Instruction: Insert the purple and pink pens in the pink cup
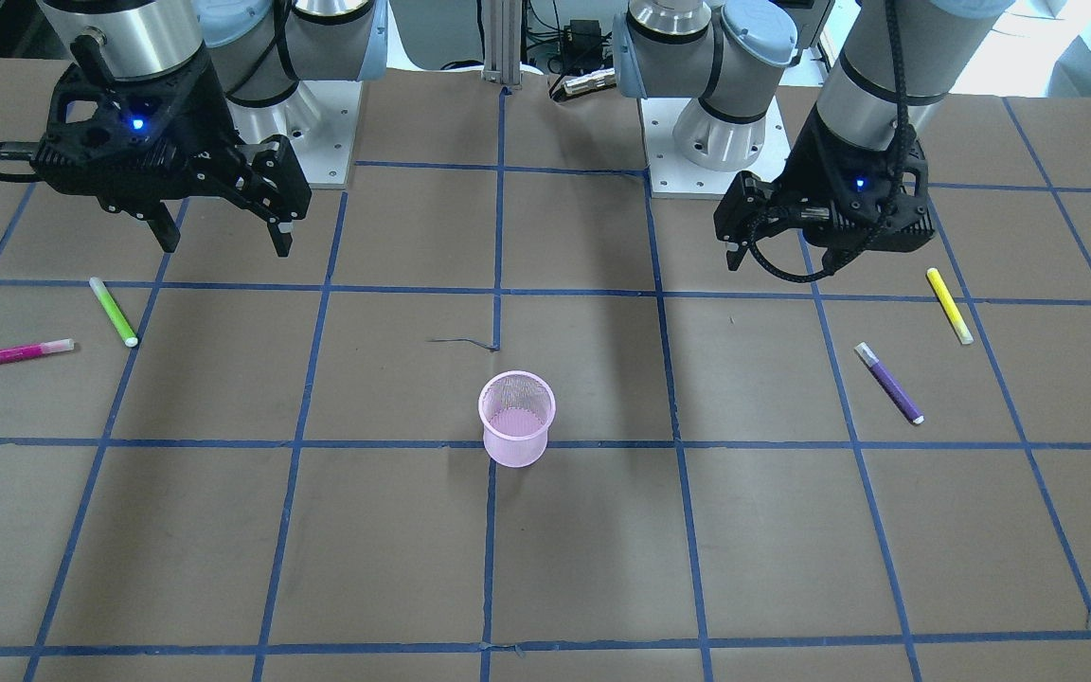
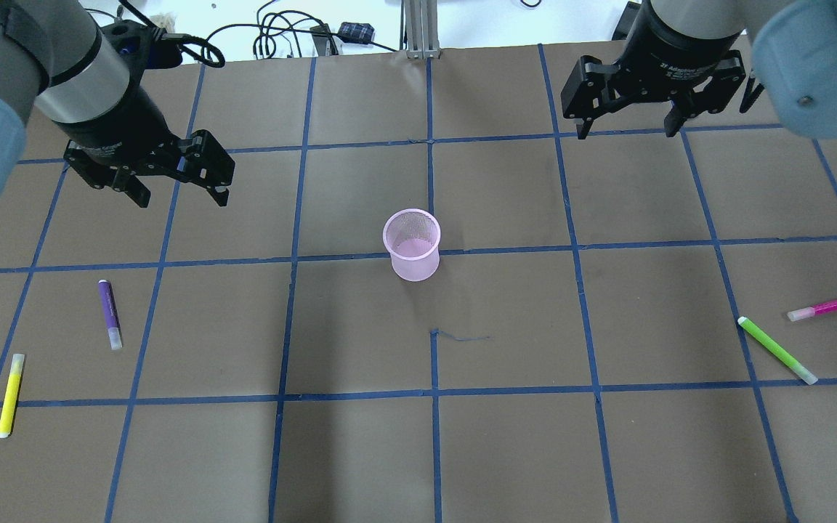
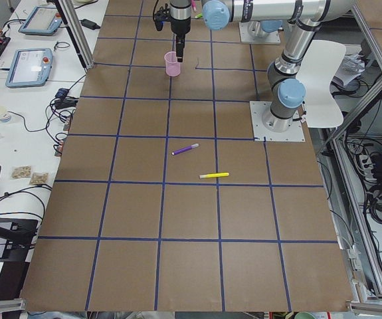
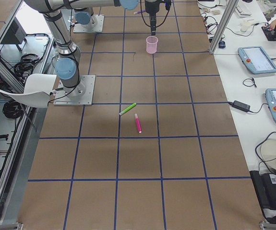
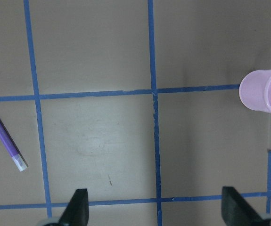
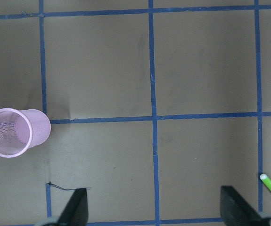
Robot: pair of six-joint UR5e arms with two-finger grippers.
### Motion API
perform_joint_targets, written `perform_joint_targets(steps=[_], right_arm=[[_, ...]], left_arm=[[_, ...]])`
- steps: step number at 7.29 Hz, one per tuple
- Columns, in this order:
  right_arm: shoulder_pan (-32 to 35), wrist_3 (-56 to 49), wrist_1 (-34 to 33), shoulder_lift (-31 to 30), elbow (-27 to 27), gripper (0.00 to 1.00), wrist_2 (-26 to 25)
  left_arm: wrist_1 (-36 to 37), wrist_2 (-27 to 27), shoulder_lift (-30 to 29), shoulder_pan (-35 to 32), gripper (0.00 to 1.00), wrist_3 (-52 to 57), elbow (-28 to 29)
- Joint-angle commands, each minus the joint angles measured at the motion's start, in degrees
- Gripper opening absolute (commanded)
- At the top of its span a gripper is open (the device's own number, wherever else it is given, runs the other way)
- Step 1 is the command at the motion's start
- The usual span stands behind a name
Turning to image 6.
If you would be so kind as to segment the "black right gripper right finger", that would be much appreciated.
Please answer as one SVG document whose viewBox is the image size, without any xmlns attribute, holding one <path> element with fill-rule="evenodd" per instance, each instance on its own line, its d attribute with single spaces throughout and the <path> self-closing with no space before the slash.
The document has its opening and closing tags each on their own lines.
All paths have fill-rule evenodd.
<svg viewBox="0 0 271 226">
<path fill-rule="evenodd" d="M 226 226 L 262 226 L 261 216 L 232 186 L 221 186 L 221 218 Z"/>
</svg>

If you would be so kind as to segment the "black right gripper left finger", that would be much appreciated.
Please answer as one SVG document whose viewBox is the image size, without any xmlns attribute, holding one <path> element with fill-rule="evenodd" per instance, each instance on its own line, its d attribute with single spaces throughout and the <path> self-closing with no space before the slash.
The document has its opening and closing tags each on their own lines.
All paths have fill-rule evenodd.
<svg viewBox="0 0 271 226">
<path fill-rule="evenodd" d="M 86 188 L 75 189 L 58 218 L 59 226 L 86 226 L 89 218 Z"/>
</svg>

